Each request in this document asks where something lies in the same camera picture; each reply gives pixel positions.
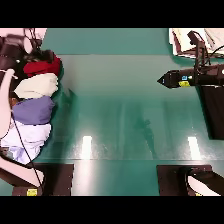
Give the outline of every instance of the teal tabletop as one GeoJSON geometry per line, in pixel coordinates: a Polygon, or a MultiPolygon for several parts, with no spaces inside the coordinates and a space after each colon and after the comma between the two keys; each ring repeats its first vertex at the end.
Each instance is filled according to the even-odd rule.
{"type": "MultiPolygon", "coordinates": [[[[172,55],[168,28],[49,28],[43,49],[63,68],[35,162],[74,164],[72,195],[159,195],[158,164],[211,164],[224,175],[224,141],[209,139],[196,88],[157,83],[194,64],[172,55]]],[[[1,195],[10,187],[0,182],[1,195]]]]}

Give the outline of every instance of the red cloth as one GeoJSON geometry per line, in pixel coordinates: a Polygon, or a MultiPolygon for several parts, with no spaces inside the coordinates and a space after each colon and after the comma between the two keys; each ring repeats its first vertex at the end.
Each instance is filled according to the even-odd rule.
{"type": "Polygon", "coordinates": [[[60,62],[61,59],[54,56],[54,61],[48,63],[47,61],[29,62],[27,63],[23,71],[30,78],[37,74],[54,73],[56,76],[60,72],[60,62]]]}

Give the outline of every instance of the green table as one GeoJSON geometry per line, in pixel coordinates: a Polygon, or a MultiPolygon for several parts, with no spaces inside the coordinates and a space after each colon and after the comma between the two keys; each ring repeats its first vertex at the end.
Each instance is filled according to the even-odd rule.
{"type": "Polygon", "coordinates": [[[156,82],[193,65],[171,55],[168,29],[48,29],[43,48],[64,75],[35,162],[74,163],[72,195],[158,195],[157,164],[211,164],[224,175],[224,141],[208,138],[196,89],[156,82]]]}

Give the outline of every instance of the yellow sticker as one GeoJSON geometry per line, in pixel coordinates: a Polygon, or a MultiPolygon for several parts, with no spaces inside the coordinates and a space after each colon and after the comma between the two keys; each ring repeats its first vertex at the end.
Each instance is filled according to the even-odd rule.
{"type": "Polygon", "coordinates": [[[189,87],[189,86],[190,86],[190,84],[189,84],[188,81],[181,81],[181,82],[179,82],[179,85],[180,85],[181,87],[189,87]]]}
{"type": "Polygon", "coordinates": [[[37,189],[28,189],[27,196],[37,196],[37,189]]]}

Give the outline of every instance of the purple cloth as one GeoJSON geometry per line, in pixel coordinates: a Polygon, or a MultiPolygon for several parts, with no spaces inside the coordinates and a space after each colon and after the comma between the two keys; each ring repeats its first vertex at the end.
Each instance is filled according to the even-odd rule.
{"type": "Polygon", "coordinates": [[[13,106],[16,121],[25,125],[47,124],[51,119],[54,103],[49,96],[28,99],[13,106]]]}

